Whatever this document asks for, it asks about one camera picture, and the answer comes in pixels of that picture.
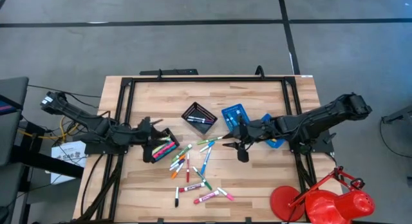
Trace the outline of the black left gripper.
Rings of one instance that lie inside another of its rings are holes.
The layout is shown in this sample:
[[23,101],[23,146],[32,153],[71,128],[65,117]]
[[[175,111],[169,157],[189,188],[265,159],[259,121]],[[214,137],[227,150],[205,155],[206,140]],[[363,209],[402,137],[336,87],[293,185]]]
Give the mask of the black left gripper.
[[169,139],[169,133],[166,130],[157,131],[151,130],[151,127],[162,122],[163,119],[155,121],[151,120],[151,117],[145,117],[137,128],[132,129],[129,132],[129,144],[142,145],[143,148],[143,161],[145,163],[151,162],[153,158],[153,150],[161,145],[166,144]]

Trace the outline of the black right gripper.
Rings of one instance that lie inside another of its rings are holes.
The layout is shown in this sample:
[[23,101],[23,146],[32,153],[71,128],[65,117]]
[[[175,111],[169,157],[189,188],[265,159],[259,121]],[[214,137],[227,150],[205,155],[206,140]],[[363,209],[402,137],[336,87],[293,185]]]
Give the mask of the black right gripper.
[[[223,139],[235,138],[243,140],[248,137],[247,143],[261,142],[277,138],[276,120],[253,120],[248,125],[244,120],[240,120],[234,129],[223,136]],[[232,142],[223,144],[225,147],[231,147],[237,151],[237,158],[243,163],[249,161],[248,147],[243,142]]]

